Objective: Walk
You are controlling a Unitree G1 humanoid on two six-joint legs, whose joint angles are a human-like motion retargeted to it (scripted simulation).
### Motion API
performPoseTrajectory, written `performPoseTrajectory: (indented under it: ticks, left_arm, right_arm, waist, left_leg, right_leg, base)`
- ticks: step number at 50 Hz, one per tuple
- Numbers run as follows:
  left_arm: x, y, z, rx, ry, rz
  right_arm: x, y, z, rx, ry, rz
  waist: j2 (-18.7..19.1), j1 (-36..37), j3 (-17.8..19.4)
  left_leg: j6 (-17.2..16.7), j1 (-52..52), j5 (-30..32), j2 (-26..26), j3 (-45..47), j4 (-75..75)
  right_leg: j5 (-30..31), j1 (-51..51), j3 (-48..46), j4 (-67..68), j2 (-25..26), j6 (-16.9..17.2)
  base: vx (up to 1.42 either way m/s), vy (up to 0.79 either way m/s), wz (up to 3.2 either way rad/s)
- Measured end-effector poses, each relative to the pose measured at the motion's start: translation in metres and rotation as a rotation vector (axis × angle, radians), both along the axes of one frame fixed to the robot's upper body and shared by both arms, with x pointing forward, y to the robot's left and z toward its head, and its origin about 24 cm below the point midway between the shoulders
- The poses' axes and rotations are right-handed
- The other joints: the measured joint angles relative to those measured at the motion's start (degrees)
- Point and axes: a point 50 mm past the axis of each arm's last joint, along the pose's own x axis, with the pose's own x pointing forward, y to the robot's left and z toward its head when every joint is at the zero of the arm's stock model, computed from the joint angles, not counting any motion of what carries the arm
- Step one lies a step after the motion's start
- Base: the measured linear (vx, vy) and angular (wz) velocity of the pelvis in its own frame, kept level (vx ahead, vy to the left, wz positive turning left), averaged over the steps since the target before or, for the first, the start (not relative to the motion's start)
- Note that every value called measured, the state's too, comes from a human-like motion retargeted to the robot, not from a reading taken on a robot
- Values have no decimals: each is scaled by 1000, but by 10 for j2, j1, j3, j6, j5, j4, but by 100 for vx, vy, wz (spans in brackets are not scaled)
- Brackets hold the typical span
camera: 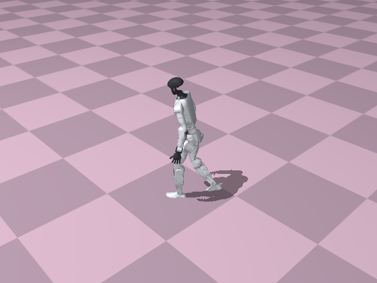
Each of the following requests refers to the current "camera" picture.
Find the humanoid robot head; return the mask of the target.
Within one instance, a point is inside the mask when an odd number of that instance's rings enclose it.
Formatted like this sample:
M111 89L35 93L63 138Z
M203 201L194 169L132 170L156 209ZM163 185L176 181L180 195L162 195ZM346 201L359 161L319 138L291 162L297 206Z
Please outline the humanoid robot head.
M177 94L178 97L180 97L180 99L186 99L187 97L187 94L184 94L182 92L182 90L177 90L176 88L178 88L179 86L181 86L183 84L183 79L180 78L180 77L174 77L172 79L170 79L167 83L168 87L171 88L171 91L172 93L175 95ZM177 98L178 99L178 98Z

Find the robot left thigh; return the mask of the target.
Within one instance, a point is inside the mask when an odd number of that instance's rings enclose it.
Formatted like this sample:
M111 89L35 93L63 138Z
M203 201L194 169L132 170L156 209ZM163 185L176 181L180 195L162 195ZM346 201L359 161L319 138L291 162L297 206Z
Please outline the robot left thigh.
M191 139L191 141L186 140L184 142L183 151L182 151L182 154L181 154L181 161L180 161L180 164L179 164L179 161L178 161L178 164L177 164L177 161L174 164L174 172L177 169L183 169L183 171L185 171L185 168L182 164L185 161L188 153L191 153L194 150L195 147L196 147L196 141L194 139Z

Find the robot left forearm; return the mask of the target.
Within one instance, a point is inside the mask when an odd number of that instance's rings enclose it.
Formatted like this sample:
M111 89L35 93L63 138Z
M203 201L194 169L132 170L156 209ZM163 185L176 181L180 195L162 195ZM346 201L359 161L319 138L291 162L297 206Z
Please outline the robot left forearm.
M177 143L177 152L181 152L184 146L186 135L184 134L184 129L180 127L178 129L178 143Z

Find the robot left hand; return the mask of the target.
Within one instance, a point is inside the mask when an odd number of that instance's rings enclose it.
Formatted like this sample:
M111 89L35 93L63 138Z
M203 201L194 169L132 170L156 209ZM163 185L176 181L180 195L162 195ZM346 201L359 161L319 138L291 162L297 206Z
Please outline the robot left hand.
M183 148L182 148L182 151L183 151ZM179 164L180 164L182 151L181 152L177 152L177 147L176 147L176 152L174 153L173 156L170 157L170 159L173 157L172 163L174 162L174 164L175 164L176 161L177 161L177 164L178 164L178 161L179 161Z

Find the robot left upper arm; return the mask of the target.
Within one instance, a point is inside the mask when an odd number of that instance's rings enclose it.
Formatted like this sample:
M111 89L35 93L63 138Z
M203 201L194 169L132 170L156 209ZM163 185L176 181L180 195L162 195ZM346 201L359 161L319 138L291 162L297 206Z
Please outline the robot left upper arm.
M184 113L184 107L182 106L182 103L177 103L174 106L174 114L177 117L177 121L180 124L180 127L184 129L184 133L185 133L187 131L187 126L186 126L186 121L185 121L183 113Z

